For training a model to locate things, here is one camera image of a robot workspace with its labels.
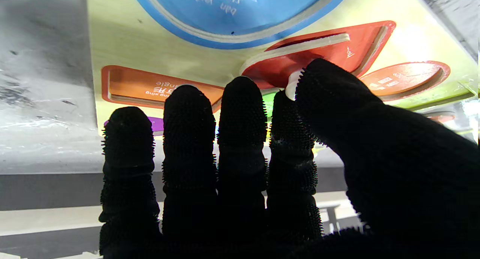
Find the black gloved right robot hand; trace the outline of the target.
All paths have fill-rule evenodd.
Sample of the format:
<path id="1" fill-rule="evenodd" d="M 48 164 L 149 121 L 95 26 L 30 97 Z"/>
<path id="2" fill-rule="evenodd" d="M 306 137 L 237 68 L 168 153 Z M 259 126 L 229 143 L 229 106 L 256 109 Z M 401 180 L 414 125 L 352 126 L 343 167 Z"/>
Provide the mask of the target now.
<path id="1" fill-rule="evenodd" d="M 224 89 L 213 155 L 209 99 L 176 88 L 163 111 L 163 216 L 154 136 L 138 107 L 104 127 L 105 259 L 478 259 L 479 147 L 421 114 L 383 103 L 324 59 L 295 100 L 274 97 L 270 162 L 261 92 Z"/>

